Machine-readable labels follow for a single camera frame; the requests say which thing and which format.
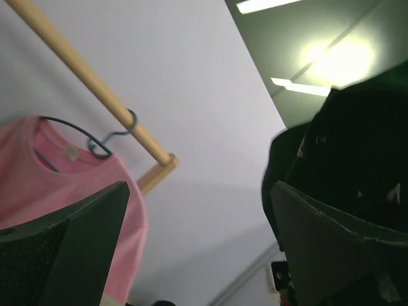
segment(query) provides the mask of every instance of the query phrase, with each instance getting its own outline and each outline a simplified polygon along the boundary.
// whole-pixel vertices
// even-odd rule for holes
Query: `ceiling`
[[[406,0],[297,0],[263,10],[259,3],[290,0],[244,2],[226,0],[287,127],[310,120],[331,86],[364,80],[408,58]]]

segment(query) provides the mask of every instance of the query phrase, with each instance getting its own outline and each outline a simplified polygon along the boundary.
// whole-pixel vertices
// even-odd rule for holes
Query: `clothing tag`
[[[68,147],[65,149],[65,155],[71,162],[74,162],[79,157],[79,152],[73,145],[68,145]]]

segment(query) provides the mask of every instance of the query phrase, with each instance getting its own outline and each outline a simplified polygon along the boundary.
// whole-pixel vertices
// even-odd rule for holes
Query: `neckline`
[[[23,146],[28,152],[28,158],[30,159],[31,164],[36,168],[35,171],[40,175],[40,177],[49,177],[53,181],[63,180],[65,182],[68,180],[86,179],[88,177],[93,178],[96,177],[95,175],[98,173],[104,173],[107,169],[111,168],[118,162],[119,158],[115,154],[112,154],[106,159],[96,159],[88,150],[74,146],[79,152],[78,159],[93,165],[92,169],[76,173],[61,173],[47,168],[38,160],[38,157],[34,151],[34,136],[40,120],[39,115],[28,116],[26,119],[27,126],[25,129],[23,129],[24,136],[22,137],[24,141]],[[72,145],[54,129],[48,120],[41,122],[41,133],[47,137],[48,141],[50,141],[52,145],[56,146],[62,151],[65,150],[68,145]]]

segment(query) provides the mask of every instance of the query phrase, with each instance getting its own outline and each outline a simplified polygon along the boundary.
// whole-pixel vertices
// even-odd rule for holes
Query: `wooden rod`
[[[84,83],[95,97],[105,105],[109,112],[125,128],[131,127],[133,117],[123,103],[93,72],[91,67],[81,58],[79,53],[68,43],[54,25],[45,18],[37,6],[31,0],[6,0],[6,2]],[[171,162],[171,156],[167,154],[141,124],[137,125],[132,135],[161,166],[166,166]]]

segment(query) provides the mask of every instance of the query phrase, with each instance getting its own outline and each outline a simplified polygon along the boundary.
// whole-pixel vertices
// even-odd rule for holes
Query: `pink shirt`
[[[147,234],[147,214],[140,190],[122,161],[112,155],[98,159],[76,148],[70,161],[70,144],[38,116],[0,126],[0,230],[25,223],[76,203],[118,180],[130,188],[122,228],[104,293],[125,304],[136,275]],[[33,148],[60,171],[52,171]]]

